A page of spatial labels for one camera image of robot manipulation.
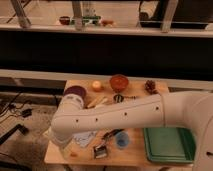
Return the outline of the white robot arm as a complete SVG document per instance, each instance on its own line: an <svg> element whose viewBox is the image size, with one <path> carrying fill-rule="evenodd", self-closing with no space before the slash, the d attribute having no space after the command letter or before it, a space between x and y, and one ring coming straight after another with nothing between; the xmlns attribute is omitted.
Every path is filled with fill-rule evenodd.
<svg viewBox="0 0 213 171"><path fill-rule="evenodd" d="M213 93L155 94L85 109L82 98L67 95L53 115L50 140L63 148L75 133L118 128L184 127L195 135L193 171L213 171Z"/></svg>

